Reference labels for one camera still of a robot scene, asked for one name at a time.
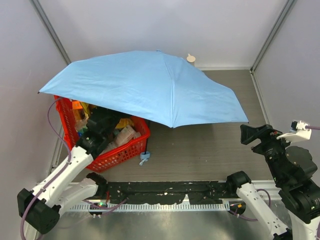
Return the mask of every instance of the light blue umbrella canopy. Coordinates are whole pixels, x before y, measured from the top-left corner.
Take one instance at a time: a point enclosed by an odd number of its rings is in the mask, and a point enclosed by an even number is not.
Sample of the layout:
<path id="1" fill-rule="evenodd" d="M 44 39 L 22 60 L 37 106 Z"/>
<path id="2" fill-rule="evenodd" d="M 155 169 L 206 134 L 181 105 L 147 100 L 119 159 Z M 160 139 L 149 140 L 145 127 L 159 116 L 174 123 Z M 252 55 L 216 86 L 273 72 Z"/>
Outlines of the light blue umbrella canopy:
<path id="1" fill-rule="evenodd" d="M 180 57 L 129 51 L 75 61 L 42 93 L 94 104 L 176 128 L 248 122 L 228 87 Z"/>

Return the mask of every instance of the white wall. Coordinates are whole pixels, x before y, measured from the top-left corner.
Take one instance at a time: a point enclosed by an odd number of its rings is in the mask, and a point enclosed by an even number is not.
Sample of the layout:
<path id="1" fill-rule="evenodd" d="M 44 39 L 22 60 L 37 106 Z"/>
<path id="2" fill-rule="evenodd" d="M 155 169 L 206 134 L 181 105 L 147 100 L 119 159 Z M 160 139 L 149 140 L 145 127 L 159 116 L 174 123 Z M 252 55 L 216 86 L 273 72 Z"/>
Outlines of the white wall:
<path id="1" fill-rule="evenodd" d="M 320 1 L 297 1 L 256 71 L 270 121 L 280 131 L 292 120 L 320 126 L 319 9 Z M 320 131 L 297 145 L 308 148 L 320 168 Z M 314 180 L 320 184 L 320 170 Z"/>
<path id="2" fill-rule="evenodd" d="M 250 68 L 286 0 L 40 0 L 72 61 L 131 50 Z"/>
<path id="3" fill-rule="evenodd" d="M 37 92 L 66 64 L 28 0 L 2 0 L 0 23 L 0 233 L 15 240 L 17 194 L 48 174 L 57 141 L 46 120 L 53 97 Z"/>

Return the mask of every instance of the gray floor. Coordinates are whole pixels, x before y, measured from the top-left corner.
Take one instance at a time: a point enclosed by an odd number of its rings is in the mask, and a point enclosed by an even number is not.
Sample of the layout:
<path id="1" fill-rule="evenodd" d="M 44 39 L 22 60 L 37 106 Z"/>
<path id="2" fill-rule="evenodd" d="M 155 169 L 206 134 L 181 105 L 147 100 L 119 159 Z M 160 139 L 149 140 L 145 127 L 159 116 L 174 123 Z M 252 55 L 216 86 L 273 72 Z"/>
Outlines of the gray floor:
<path id="1" fill-rule="evenodd" d="M 251 126 L 265 124 L 259 100 L 248 70 L 215 70 L 205 74 L 231 88 L 238 97 Z M 151 158 L 139 166 L 132 158 L 103 173 L 109 181 L 200 181 L 225 180 L 245 171 L 253 180 L 269 180 L 264 157 L 240 143 L 240 123 L 182 126 L 175 129 L 152 122 L 148 150 Z M 90 171 L 82 171 L 79 182 Z"/>
<path id="2" fill-rule="evenodd" d="M 291 220 L 281 201 L 272 211 L 287 226 Z M 254 218 L 249 209 L 246 217 Z M 66 213 L 44 240 L 268 240 L 259 222 L 246 221 L 226 211 L 114 212 L 101 218 L 87 212 Z M 59 227 L 73 226 L 69 229 Z"/>

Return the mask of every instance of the robotic arm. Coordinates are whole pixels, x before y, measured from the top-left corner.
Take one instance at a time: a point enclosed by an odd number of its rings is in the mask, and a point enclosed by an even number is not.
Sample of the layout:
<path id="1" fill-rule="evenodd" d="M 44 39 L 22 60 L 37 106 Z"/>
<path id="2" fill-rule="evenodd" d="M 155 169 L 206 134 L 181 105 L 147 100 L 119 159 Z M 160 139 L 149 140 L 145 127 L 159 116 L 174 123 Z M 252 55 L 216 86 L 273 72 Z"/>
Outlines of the robotic arm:
<path id="1" fill-rule="evenodd" d="M 68 157 L 40 184 L 32 190 L 22 189 L 18 196 L 18 210 L 22 217 L 27 206 L 41 189 L 52 179 L 53 182 L 43 191 L 26 215 L 26 221 L 41 234 L 48 233 L 58 222 L 60 216 L 74 204 L 92 197 L 102 196 L 107 190 L 107 181 L 96 173 L 67 189 L 69 183 L 107 147 L 109 135 L 121 118 L 127 114 L 96 107 L 88 119 L 86 131 L 71 150 Z M 62 168 L 65 170 L 56 178 Z"/>
<path id="2" fill-rule="evenodd" d="M 267 162 L 279 195 L 288 209 L 291 231 L 267 207 L 243 172 L 227 178 L 229 188 L 249 205 L 259 222 L 269 233 L 270 239 L 315 240 L 320 222 L 320 188 L 311 180 L 318 169 L 308 150 L 290 146 L 291 143 L 308 140 L 311 129 L 303 121 L 293 121 L 291 132 L 283 134 L 271 125 L 250 127 L 241 125 L 241 143 L 247 145 L 256 139 L 261 143 L 252 147 L 254 153 L 263 155 Z"/>

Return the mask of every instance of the basket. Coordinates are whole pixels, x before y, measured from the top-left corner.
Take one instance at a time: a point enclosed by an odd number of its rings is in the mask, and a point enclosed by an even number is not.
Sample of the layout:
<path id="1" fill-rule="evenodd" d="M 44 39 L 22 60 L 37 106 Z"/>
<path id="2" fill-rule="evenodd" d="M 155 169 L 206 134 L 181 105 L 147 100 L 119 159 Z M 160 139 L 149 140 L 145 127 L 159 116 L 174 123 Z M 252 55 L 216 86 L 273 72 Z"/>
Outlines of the basket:
<path id="1" fill-rule="evenodd" d="M 69 149 L 72 149 L 77 140 L 79 139 L 78 133 L 75 129 L 76 120 L 72 110 L 72 101 L 68 98 L 62 98 L 56 102 L 56 110 L 59 112 L 63 130 L 64 140 L 66 141 Z M 147 138 L 150 136 L 150 131 L 143 118 L 131 116 L 136 131 L 141 133 L 141 136 L 131 140 L 127 144 L 119 146 L 109 152 L 98 156 L 86 168 L 97 173 L 102 173 L 109 168 L 127 161 L 141 152 L 145 151 Z"/>

